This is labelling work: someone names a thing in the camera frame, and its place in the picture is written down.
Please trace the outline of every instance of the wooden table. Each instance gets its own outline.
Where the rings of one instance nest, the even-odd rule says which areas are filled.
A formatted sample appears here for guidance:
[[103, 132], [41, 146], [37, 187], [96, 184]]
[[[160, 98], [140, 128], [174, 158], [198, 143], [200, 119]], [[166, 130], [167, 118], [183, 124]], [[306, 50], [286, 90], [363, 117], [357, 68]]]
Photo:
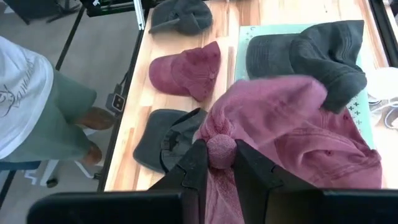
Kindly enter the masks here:
[[[387, 66], [368, 0], [211, 0], [206, 3], [213, 13], [213, 26], [194, 37], [176, 32], [151, 35], [148, 33], [148, 19], [105, 191], [146, 190], [162, 178], [162, 174], [139, 165], [132, 157], [149, 114], [160, 108], [190, 111], [201, 106], [208, 109], [233, 82], [239, 26], [363, 19], [364, 70]], [[148, 79], [148, 68], [153, 59], [202, 47], [214, 40], [220, 45], [222, 63], [213, 97], [207, 102], [199, 104], [190, 97], [166, 95], [152, 86]]]

